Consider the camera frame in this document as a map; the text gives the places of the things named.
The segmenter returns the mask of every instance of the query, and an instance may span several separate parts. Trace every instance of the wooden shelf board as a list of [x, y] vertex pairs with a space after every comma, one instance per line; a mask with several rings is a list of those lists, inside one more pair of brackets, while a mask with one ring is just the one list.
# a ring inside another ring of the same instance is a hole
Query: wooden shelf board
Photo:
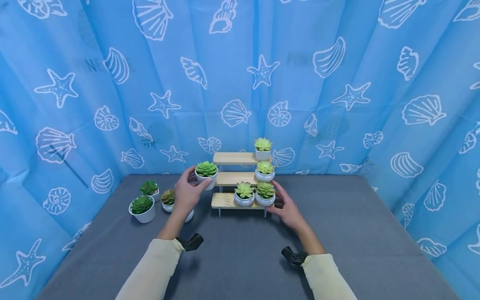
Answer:
[[255, 172], [219, 172], [215, 186], [237, 186], [237, 183], [242, 181], [257, 186]]

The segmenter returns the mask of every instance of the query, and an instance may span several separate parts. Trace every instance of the light green succulent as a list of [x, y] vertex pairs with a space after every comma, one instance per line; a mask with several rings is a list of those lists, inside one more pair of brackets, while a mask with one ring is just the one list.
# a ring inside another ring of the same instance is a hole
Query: light green succulent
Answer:
[[268, 160], [261, 160], [257, 163], [257, 170], [265, 175], [273, 173], [273, 166]]
[[208, 161], [199, 163], [195, 170], [197, 171], [197, 174], [202, 177], [212, 177], [217, 173], [216, 165]]
[[240, 198], [249, 199], [253, 196], [253, 193], [255, 191], [249, 182], [242, 181], [240, 183], [237, 183], [237, 188], [235, 189], [235, 192]]
[[275, 188], [269, 182], [259, 182], [257, 186], [257, 193], [264, 199], [270, 199], [275, 195]]
[[270, 151], [272, 150], [272, 143], [263, 137], [258, 138], [255, 140], [255, 149], [257, 151]]

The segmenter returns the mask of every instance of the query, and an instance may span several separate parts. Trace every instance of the scallop shell pattern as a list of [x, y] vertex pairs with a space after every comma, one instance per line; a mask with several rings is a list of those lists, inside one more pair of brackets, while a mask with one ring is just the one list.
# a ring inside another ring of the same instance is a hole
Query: scallop shell pattern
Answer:
[[315, 52], [313, 54], [315, 73], [322, 78], [330, 76], [340, 66], [346, 49], [345, 40], [339, 36], [333, 46], [326, 50]]
[[36, 152], [42, 160], [61, 164], [67, 158], [70, 150], [77, 145], [73, 133], [65, 134], [50, 127], [40, 130], [35, 138]]
[[417, 164], [408, 152], [395, 154], [390, 160], [392, 170], [405, 178], [414, 178], [423, 172], [423, 167]]
[[113, 186], [113, 173], [112, 170], [107, 169], [105, 172], [103, 172], [100, 175], [94, 175], [92, 177], [92, 181], [90, 182], [90, 185], [92, 187], [92, 190], [98, 194], [106, 194], [108, 193]]
[[446, 199], [447, 187], [438, 182], [438, 180], [428, 190], [423, 205], [431, 212], [438, 211], [444, 205]]
[[51, 189], [42, 206], [52, 215], [64, 213], [70, 205], [71, 195], [65, 188]]
[[108, 56], [103, 61], [105, 69], [112, 75], [116, 84], [123, 84], [130, 77], [130, 67], [123, 54], [110, 47]]
[[278, 102], [268, 111], [268, 120], [276, 127], [287, 126], [291, 119], [288, 101]]
[[241, 123], [248, 123], [248, 118], [252, 114], [247, 110], [239, 99], [227, 102], [221, 111], [223, 122], [229, 127], [235, 127]]
[[119, 127], [119, 119], [110, 113], [107, 106], [97, 109], [95, 113], [95, 126], [104, 131], [115, 130]]
[[446, 117], [442, 112], [442, 103], [438, 95], [425, 95], [408, 102], [402, 110], [402, 118], [406, 125], [428, 123], [433, 126], [438, 120]]
[[278, 168], [289, 165], [294, 159], [295, 151], [290, 147], [272, 152], [272, 164]]
[[144, 158], [133, 148], [127, 152], [122, 151], [120, 162], [126, 162], [135, 169], [140, 169], [145, 163]]

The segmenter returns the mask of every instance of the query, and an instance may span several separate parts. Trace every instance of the succulent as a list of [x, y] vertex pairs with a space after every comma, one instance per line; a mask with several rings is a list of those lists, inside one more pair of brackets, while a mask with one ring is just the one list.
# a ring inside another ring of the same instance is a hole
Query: succulent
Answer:
[[165, 205], [172, 205], [175, 203], [175, 191], [174, 190], [166, 190], [162, 197], [160, 198], [162, 203]]
[[275, 195], [273, 184], [269, 182], [259, 182], [257, 186], [257, 193], [264, 199], [270, 199]]
[[257, 151], [270, 151], [272, 150], [272, 143], [269, 140], [261, 137], [255, 140], [255, 148]]
[[195, 170], [197, 174], [202, 177], [212, 177], [217, 172], [216, 165], [208, 161], [198, 164]]
[[249, 199], [253, 196], [253, 187], [249, 182], [240, 182], [237, 183], [237, 188], [235, 189], [237, 195], [242, 199]]
[[153, 201], [148, 196], [140, 196], [132, 202], [132, 213], [140, 215], [149, 210], [153, 205]]
[[273, 166], [268, 160], [261, 160], [257, 163], [257, 170], [268, 175], [273, 173]]
[[145, 181], [145, 183], [140, 187], [140, 190], [142, 191], [142, 195], [151, 196], [156, 193], [158, 187], [154, 181]]

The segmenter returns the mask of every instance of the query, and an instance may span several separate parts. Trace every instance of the human hand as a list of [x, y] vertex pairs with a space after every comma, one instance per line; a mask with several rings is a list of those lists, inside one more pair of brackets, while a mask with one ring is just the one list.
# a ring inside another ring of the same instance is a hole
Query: human hand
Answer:
[[272, 184], [276, 189], [275, 203], [283, 205], [282, 208], [270, 206], [267, 211], [271, 214], [279, 216], [283, 223], [293, 229], [295, 232], [299, 232], [303, 227], [307, 225], [303, 216], [292, 198], [287, 194], [284, 188], [276, 181], [272, 181]]

